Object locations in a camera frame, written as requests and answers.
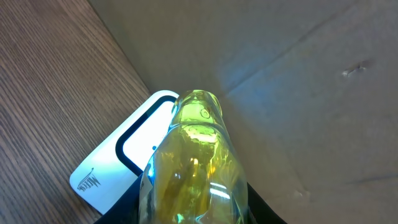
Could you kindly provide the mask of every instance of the yellow liquid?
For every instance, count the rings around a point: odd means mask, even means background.
[[[218,100],[189,91],[174,110],[169,132],[143,173],[139,223],[246,223],[246,177]]]

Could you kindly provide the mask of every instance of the wood grain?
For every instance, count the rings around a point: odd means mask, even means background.
[[[0,0],[0,223],[93,223],[77,165],[149,92],[85,0]]]

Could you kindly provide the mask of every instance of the cardboard box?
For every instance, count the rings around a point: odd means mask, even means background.
[[[285,221],[398,220],[398,2],[91,3],[150,91],[218,96]]]

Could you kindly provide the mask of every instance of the black object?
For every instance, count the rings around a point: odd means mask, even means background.
[[[138,223],[139,206],[139,187],[142,174],[128,188],[122,197],[106,212],[95,224],[120,223],[136,224]],[[257,192],[248,184],[249,207],[255,219],[249,223],[271,223],[283,224],[283,221],[274,211],[263,201]]]

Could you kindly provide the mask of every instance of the cardboard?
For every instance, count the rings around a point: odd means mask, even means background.
[[[219,97],[288,223],[398,220],[398,2],[91,3],[149,90]]]

